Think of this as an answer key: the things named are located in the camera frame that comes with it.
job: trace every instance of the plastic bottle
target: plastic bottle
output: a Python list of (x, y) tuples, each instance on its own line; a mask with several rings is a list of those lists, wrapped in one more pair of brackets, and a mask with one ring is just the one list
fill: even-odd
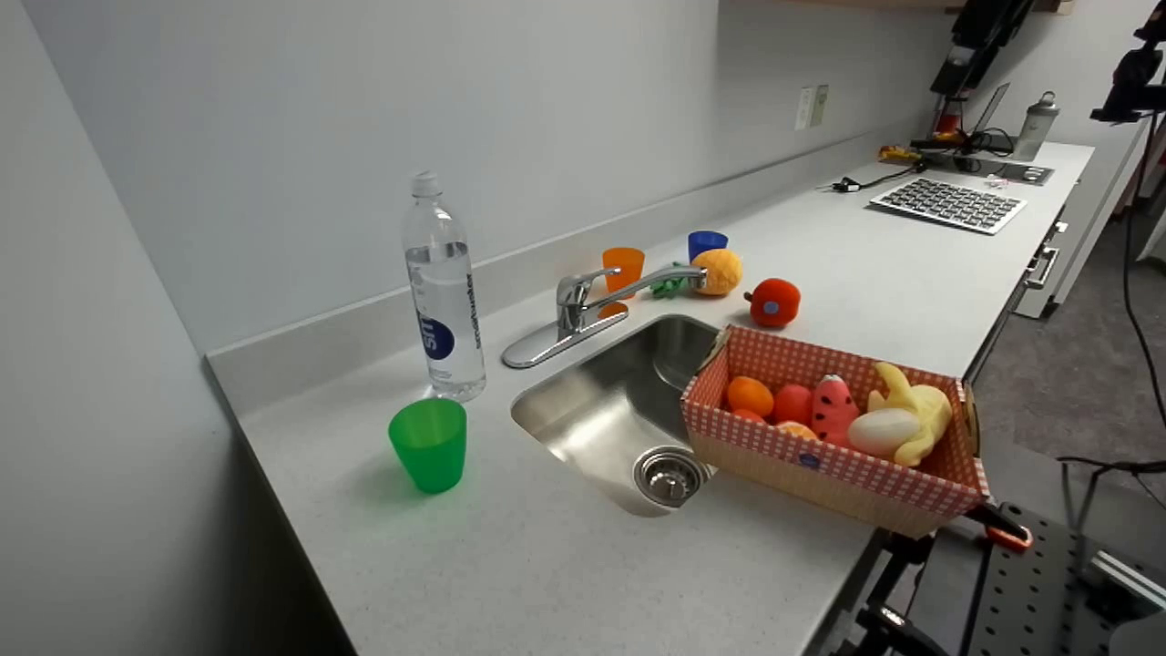
[(1036, 104), (1028, 104), (1028, 117), (1016, 137), (1016, 160), (1030, 160), (1044, 148), (1057, 114), (1062, 108), (1055, 90), (1046, 90)]
[(435, 176), (417, 176), (405, 266), (438, 397), (466, 400), (486, 386), (466, 225), (441, 209)]

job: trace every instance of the sink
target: sink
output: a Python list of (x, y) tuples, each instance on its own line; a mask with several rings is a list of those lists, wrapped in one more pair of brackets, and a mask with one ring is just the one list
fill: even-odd
[(719, 329), (660, 316), (604, 355), (524, 391), (511, 415), (632, 513), (670, 513), (716, 474), (687, 440), (681, 392)]

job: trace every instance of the kitchen counter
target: kitchen counter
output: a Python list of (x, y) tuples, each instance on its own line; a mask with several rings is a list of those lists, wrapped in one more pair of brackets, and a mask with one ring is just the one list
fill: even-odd
[[(866, 210), (876, 190), (807, 190), (712, 225), (746, 258), (742, 288), (773, 273), (807, 288), (787, 335), (967, 377), (1086, 160), (1046, 146), (1046, 186), (1004, 182), (1024, 210), (999, 236)], [(650, 247), (650, 266), (681, 247)], [(466, 403), (466, 479), (449, 494), (417, 494), (384, 439), (424, 392), (421, 349), (241, 415), (356, 654), (801, 654), (863, 576), (866, 526), (730, 479), (679, 513), (636, 519), (511, 420), (521, 391), (650, 321), (727, 324), (742, 298), (638, 298), (598, 340), (501, 368), (511, 340), (554, 316), (551, 288), (486, 316), (489, 391)]]

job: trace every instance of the red checkered basket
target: red checkered basket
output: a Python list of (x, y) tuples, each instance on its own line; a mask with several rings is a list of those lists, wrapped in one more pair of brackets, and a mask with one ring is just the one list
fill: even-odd
[(987, 498), (977, 408), (960, 378), (903, 368), (910, 384), (942, 386), (955, 408), (938, 453), (919, 470), (908, 470), (722, 408), (733, 377), (756, 377), (775, 386), (787, 371), (854, 371), (860, 408), (866, 403), (870, 386), (880, 386), (870, 356), (758, 329), (730, 329), (730, 347), (687, 391), (687, 425), (698, 457), (722, 474), (801, 494), (903, 536), (925, 536)]

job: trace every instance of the faucet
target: faucet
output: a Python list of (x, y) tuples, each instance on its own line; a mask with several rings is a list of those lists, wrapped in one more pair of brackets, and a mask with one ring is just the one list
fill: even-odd
[(562, 278), (559, 282), (559, 335), (577, 335), (586, 316), (600, 306), (613, 306), (619, 298), (632, 298), (638, 294), (640, 288), (657, 288), (662, 282), (690, 282), (690, 283), (700, 283), (705, 282), (705, 270), (698, 266), (681, 266), (681, 262), (670, 262), (670, 266), (660, 266), (651, 273), (647, 273), (640, 282), (619, 288), (619, 293), (610, 293), (610, 294), (598, 294), (589, 298), (589, 282), (593, 278), (610, 278), (613, 270), (593, 270), (593, 273), (583, 273), (583, 278)]
[(559, 282), (559, 321), (551, 324), (540, 324), (536, 333), (515, 340), (506, 349), (503, 349), (503, 366), (506, 368), (536, 368), (540, 361), (551, 361), (554, 355), (619, 324), (626, 312), (593, 312), (600, 306), (615, 306), (619, 298), (632, 298), (636, 293), (640, 288), (657, 288), (662, 282), (705, 282), (705, 270), (698, 266), (681, 266), (681, 262), (670, 262), (670, 266), (660, 266), (651, 273), (647, 273), (640, 282), (619, 288), (619, 293), (610, 293), (610, 294), (598, 294), (589, 298), (589, 282), (593, 278), (610, 278), (615, 270), (593, 270), (593, 273), (583, 273), (583, 278), (564, 278)]

